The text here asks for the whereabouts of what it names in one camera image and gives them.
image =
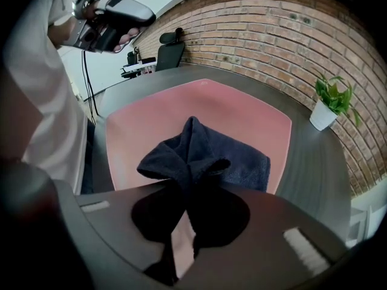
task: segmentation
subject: hand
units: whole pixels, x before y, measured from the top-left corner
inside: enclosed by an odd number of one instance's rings
[[[85,18],[87,19],[93,19],[96,14],[95,14],[95,9],[97,8],[97,4],[98,4],[98,1],[87,6],[84,10],[83,10],[83,15]],[[129,44],[130,40],[135,37],[136,35],[138,35],[140,33],[140,30],[138,28],[131,28],[128,33],[124,34],[119,43],[114,47],[113,51],[115,53],[118,53],[119,51],[122,50],[122,48],[124,48],[127,44]]]

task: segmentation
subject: pink mat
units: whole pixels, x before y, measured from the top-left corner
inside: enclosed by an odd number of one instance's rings
[[[106,146],[114,188],[155,182],[137,173],[138,164],[159,142],[178,135],[190,116],[270,157],[267,192],[275,193],[285,168],[291,120],[251,95],[208,79],[149,95],[107,118]]]

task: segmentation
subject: cable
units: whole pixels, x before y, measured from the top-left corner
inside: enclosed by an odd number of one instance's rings
[[[88,82],[89,87],[90,87],[91,96],[92,96],[92,98],[93,98],[94,108],[96,109],[96,114],[97,114],[97,116],[99,116],[98,110],[97,110],[97,105],[96,105],[96,100],[95,100],[95,98],[94,98],[93,87],[91,87],[91,82],[90,82],[90,79],[89,79],[89,72],[87,71],[86,52],[85,52],[85,51],[83,51],[83,62],[85,63],[86,77],[87,77],[87,82]]]
[[[90,110],[90,115],[91,115],[91,122],[92,122],[93,124],[96,124],[96,120],[94,119],[94,115],[93,115],[93,107],[92,107],[92,104],[91,104],[90,90],[89,90],[88,83],[86,82],[85,70],[84,70],[84,67],[83,67],[84,61],[85,61],[85,51],[82,51],[82,52],[81,52],[82,74],[83,74],[83,80],[84,80],[84,82],[85,82],[86,92],[87,92],[87,96],[88,96],[87,101],[88,101],[88,103],[89,103],[89,110]]]

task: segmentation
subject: dark blue towel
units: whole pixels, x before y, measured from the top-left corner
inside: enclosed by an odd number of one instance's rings
[[[173,179],[183,192],[213,175],[219,175],[224,182],[265,192],[270,158],[190,117],[182,133],[161,142],[143,158],[137,171],[148,178]]]

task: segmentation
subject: table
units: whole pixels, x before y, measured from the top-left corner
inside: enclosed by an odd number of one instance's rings
[[[130,85],[124,81],[105,91],[94,134],[95,192],[114,190],[106,155],[108,115],[147,95],[198,79],[211,79],[246,92],[292,120],[287,162],[276,196],[298,206],[345,240],[350,224],[350,183],[343,150],[333,131],[317,131],[309,122],[310,110],[277,89],[207,66],[159,71],[132,79]]]
[[[124,65],[122,66],[122,68],[126,68],[126,70],[124,70],[124,72],[131,72],[131,71],[134,71],[134,70],[138,70],[138,69],[145,69],[149,66],[154,66],[157,64],[157,61],[153,61],[153,62],[148,62],[148,63],[144,63],[144,64],[141,64],[141,63],[138,63],[136,65]]]

